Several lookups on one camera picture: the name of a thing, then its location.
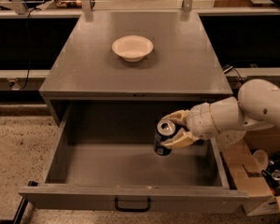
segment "bowl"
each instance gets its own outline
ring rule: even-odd
[[[141,61],[153,50],[153,44],[145,37],[128,35],[116,40],[112,50],[123,60],[135,63]]]

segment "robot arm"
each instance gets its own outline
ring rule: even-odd
[[[280,128],[280,89],[266,80],[253,79],[241,87],[238,100],[230,97],[212,104],[196,105],[191,110],[179,110],[164,119],[187,128],[187,131],[162,143],[168,148],[185,147],[198,139],[207,140],[227,130]]]

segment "cable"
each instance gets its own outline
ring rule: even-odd
[[[244,84],[244,83],[245,83],[245,80],[241,77],[240,73],[239,73],[234,67],[232,68],[232,70],[234,70],[234,71],[236,72],[237,76],[242,80],[242,82],[241,82],[241,81],[240,81],[240,82],[241,82],[242,84]]]
[[[30,30],[29,30],[29,19],[30,19],[30,15],[34,10],[40,10],[39,8],[33,7],[27,16],[26,19],[26,32],[28,34],[28,45],[29,45],[29,61],[28,61],[28,67],[27,67],[27,75],[26,75],[26,79],[25,79],[25,83],[24,85],[20,88],[20,90],[24,90],[28,84],[28,79],[29,79],[29,74],[30,74],[30,69],[31,69],[31,55],[32,55],[32,38],[31,38],[31,34],[30,34]]]

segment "drawer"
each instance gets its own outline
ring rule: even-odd
[[[74,101],[66,108],[44,182],[21,188],[36,208],[227,213],[231,190],[215,139],[159,156],[155,126],[193,102]]]

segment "cardboard box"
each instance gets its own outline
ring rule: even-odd
[[[249,199],[243,204],[248,216],[276,214],[280,212],[280,196],[275,197],[261,170],[253,158],[251,150],[263,149],[269,157],[280,151],[280,130],[268,130],[246,133],[240,140],[223,151],[223,158],[230,171],[231,178],[238,190],[245,190]]]

